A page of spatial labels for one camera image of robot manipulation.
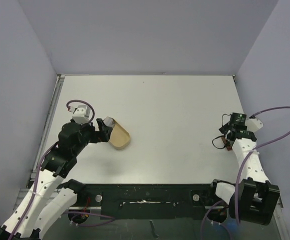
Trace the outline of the brown leather card holder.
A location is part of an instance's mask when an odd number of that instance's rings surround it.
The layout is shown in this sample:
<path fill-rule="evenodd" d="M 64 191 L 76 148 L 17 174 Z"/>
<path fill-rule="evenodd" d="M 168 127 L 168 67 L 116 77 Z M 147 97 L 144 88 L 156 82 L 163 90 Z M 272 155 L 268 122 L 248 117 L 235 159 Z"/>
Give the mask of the brown leather card holder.
<path fill-rule="evenodd" d="M 231 151 L 232 150 L 232 146 L 233 146 L 233 143 L 234 143 L 234 140 L 231 136 L 225 136 L 223 135 L 221 137 L 221 140 L 224 144 L 224 148 L 228 151 Z"/>

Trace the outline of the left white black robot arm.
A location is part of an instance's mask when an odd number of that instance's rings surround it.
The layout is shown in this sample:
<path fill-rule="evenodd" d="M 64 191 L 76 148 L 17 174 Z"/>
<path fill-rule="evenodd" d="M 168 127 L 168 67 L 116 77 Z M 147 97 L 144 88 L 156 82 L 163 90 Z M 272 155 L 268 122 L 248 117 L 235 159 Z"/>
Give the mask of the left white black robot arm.
<path fill-rule="evenodd" d="M 0 240 L 41 240 L 53 223 L 71 205 L 85 203 L 86 185 L 76 180 L 66 182 L 60 193 L 50 196 L 77 163 L 77 156 L 88 144 L 107 143 L 114 127 L 113 119 L 98 118 L 92 123 L 64 124 L 58 141 L 39 162 L 32 187 L 14 213 L 0 226 Z"/>

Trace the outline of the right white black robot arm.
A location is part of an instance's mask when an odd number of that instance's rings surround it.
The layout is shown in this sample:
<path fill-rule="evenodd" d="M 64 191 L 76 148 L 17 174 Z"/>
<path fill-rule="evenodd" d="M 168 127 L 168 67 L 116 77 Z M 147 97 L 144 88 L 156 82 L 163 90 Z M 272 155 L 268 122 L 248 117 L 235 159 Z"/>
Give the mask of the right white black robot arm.
<path fill-rule="evenodd" d="M 256 150 L 255 132 L 263 126 L 256 118 L 233 112 L 219 129 L 224 148 L 233 151 L 238 161 L 238 182 L 213 181 L 207 198 L 212 204 L 224 201 L 233 219 L 268 225 L 271 222 L 280 189 L 266 176 Z"/>

